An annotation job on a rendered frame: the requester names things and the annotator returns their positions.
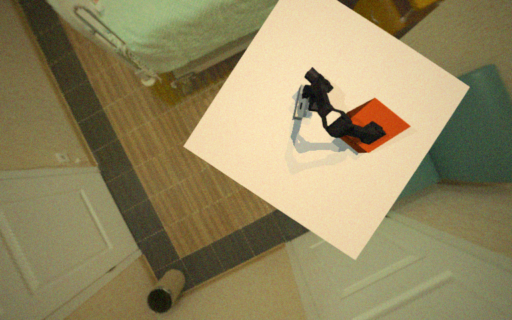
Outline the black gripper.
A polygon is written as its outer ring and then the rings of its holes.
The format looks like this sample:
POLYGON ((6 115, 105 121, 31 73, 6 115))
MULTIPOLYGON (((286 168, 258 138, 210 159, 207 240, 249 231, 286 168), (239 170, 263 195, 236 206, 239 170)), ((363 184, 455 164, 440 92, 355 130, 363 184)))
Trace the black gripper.
POLYGON ((317 106, 317 101, 316 101, 315 96, 313 96, 313 99, 310 99, 308 110, 318 112, 318 106, 317 106))

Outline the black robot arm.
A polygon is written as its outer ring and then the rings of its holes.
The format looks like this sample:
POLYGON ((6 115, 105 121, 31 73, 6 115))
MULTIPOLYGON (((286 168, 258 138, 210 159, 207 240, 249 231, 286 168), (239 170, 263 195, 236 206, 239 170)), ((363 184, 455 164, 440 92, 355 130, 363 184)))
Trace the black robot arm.
POLYGON ((328 134, 330 134, 330 136, 335 138, 340 138, 345 135, 357 137, 360 138, 361 142, 370 145, 382 136, 386 135, 386 132, 382 130, 382 126, 378 125, 374 121, 362 127, 353 124, 352 120, 344 111, 335 109, 330 104, 327 95, 327 93, 333 89, 333 86, 314 68, 310 68, 310 70, 305 74, 305 78, 311 85, 304 86, 302 96, 303 98, 308 98, 310 96, 311 98, 313 98, 313 96, 316 97, 318 114, 322 118, 324 129, 328 134), (331 111, 338 112, 341 115, 328 126, 326 116, 330 114, 331 111))

